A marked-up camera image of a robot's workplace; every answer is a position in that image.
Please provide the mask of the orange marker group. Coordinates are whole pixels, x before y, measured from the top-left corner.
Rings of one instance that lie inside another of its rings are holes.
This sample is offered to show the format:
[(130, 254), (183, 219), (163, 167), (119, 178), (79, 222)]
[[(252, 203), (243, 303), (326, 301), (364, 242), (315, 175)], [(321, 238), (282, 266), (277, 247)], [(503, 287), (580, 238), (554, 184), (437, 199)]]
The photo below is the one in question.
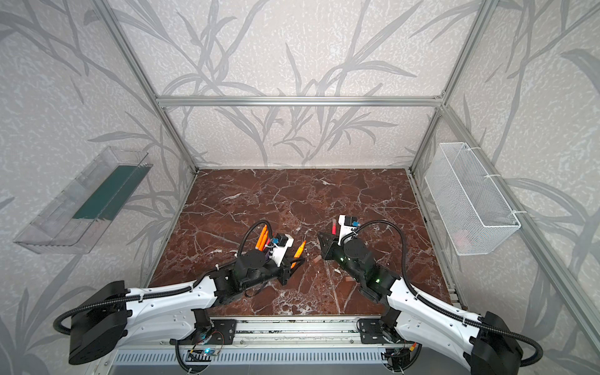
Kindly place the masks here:
[(294, 269), (296, 264), (299, 262), (301, 255), (303, 254), (303, 251), (306, 247), (306, 241), (303, 241), (301, 243), (301, 245), (298, 247), (296, 253), (294, 254), (293, 259), (295, 260), (294, 262), (291, 263), (291, 269)]

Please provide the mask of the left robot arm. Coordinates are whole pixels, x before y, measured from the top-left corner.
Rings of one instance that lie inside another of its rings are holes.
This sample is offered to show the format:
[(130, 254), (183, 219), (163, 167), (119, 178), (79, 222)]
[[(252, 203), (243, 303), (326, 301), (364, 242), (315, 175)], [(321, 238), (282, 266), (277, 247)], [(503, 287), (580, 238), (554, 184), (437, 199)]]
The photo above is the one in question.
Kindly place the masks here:
[(252, 250), (195, 281), (147, 289), (127, 289), (123, 281), (114, 281), (56, 317), (53, 328), (70, 337), (71, 365), (90, 363), (134, 343), (166, 339), (175, 346), (198, 345), (216, 330), (210, 309), (235, 302), (274, 279), (287, 284), (303, 262), (279, 248)]

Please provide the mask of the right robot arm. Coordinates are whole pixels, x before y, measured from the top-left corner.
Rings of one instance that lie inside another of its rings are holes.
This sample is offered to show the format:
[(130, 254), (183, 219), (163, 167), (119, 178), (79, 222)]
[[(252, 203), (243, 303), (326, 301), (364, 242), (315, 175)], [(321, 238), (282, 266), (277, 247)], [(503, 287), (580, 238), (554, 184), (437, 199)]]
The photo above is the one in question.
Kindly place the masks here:
[(416, 342), (472, 374), (516, 374), (543, 358), (544, 350), (536, 340), (512, 332), (493, 312), (481, 316), (415, 288), (407, 273), (406, 236), (395, 224), (386, 221), (385, 225), (400, 237), (401, 274), (377, 264), (359, 238), (369, 223), (342, 221), (339, 234), (320, 232), (317, 237), (323, 259), (337, 262), (358, 283), (364, 297), (385, 306), (380, 322), (389, 342)]

